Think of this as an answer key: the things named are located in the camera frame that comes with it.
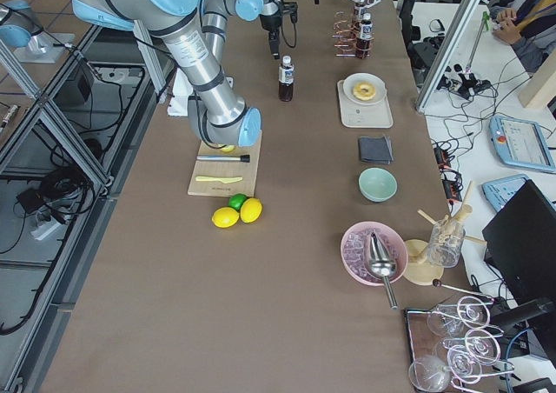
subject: metal scoop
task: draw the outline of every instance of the metal scoop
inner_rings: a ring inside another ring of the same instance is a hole
[[[367,249],[365,250],[365,267],[376,278],[382,279],[390,308],[398,309],[398,303],[394,296],[394,291],[390,285],[390,277],[396,272],[396,262],[390,256],[388,248],[381,239],[372,232],[367,236]]]

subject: lemon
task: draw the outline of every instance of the lemon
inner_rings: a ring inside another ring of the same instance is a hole
[[[225,147],[220,148],[222,152],[232,152],[235,150],[235,145],[226,145]]]
[[[251,197],[243,202],[240,217],[244,223],[252,223],[257,220],[262,212],[262,203],[259,199]]]
[[[237,210],[226,206],[225,208],[220,208],[215,211],[212,216],[212,223],[218,228],[229,228],[234,225],[239,218],[240,214],[237,213]]]
[[[242,208],[243,203],[247,200],[247,196],[244,195],[243,193],[238,193],[236,195],[233,195],[228,202],[228,206],[230,208],[234,208],[235,210],[237,210],[239,212],[239,210]]]

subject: black monitor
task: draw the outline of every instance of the black monitor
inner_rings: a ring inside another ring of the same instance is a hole
[[[531,180],[483,229],[488,255],[517,304],[547,297],[556,304],[556,210]],[[556,365],[556,313],[528,321]]]

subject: yellow knife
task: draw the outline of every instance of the yellow knife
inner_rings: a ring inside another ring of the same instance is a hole
[[[196,182],[220,182],[224,184],[230,184],[235,182],[240,182],[243,177],[211,177],[211,176],[195,176]]]

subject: human hand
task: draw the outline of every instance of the human hand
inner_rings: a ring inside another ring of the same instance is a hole
[[[498,22],[502,22],[505,20],[510,20],[510,21],[515,21],[515,19],[518,17],[517,12],[515,11],[514,8],[505,8],[503,9],[498,16],[496,17],[496,20]]]
[[[499,40],[512,45],[521,39],[520,30],[509,19],[500,22],[500,28],[493,31],[493,35]]]

